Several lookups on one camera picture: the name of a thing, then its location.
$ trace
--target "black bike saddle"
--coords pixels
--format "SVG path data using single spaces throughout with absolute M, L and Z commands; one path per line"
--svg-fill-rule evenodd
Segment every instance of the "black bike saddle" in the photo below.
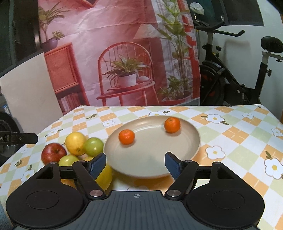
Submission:
M 283 43 L 274 37 L 263 37 L 261 39 L 261 47 L 271 53 L 283 52 Z

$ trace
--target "checkered tablecloth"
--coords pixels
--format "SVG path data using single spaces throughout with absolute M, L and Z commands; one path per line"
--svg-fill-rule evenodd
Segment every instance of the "checkered tablecloth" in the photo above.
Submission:
M 176 116 L 192 123 L 201 135 L 201 148 L 192 160 L 200 165 L 223 162 L 264 198 L 258 227 L 283 229 L 283 124 L 262 105 L 78 107 L 44 129 L 36 145 L 25 145 L 0 168 L 3 207 L 7 197 L 44 166 L 40 155 L 46 144 L 63 144 L 73 131 L 105 141 L 118 127 L 146 116 Z M 172 182 L 171 176 L 142 180 L 114 172 L 110 189 L 164 192 Z

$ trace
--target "gray ribbed panel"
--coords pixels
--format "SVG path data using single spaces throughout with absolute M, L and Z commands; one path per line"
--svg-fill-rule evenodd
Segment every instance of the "gray ribbed panel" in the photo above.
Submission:
M 159 191 L 113 191 L 92 201 L 85 212 L 58 230 L 211 230 L 192 218 L 180 201 L 165 199 Z

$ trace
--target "stationary bike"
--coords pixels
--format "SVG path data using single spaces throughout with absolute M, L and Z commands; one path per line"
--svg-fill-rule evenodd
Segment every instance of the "stationary bike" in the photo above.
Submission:
M 207 32 L 207 44 L 202 48 L 206 50 L 205 61 L 200 65 L 201 73 L 201 89 L 200 104 L 201 105 L 223 105 L 224 101 L 230 105 L 251 105 L 261 104 L 259 96 L 263 87 L 266 73 L 271 76 L 272 71 L 267 70 L 268 58 L 276 58 L 278 62 L 282 62 L 283 57 L 272 53 L 282 53 L 283 43 L 274 37 L 263 37 L 261 39 L 261 47 L 268 52 L 262 52 L 263 58 L 260 64 L 260 70 L 254 89 L 247 88 L 244 84 L 239 84 L 228 68 L 219 59 L 219 51 L 221 47 L 217 46 L 217 53 L 213 53 L 213 34 L 219 33 L 233 37 L 239 37 L 245 33 L 244 30 L 238 34 L 217 30 L 224 25 L 220 22 L 216 26 L 210 27 L 207 23 L 194 19 L 194 25 L 197 30 Z

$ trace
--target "white lampshade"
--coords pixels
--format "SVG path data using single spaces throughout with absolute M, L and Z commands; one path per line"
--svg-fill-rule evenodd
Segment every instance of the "white lampshade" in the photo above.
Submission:
M 143 38 L 165 38 L 165 36 L 159 33 L 151 24 L 141 24 L 134 39 Z

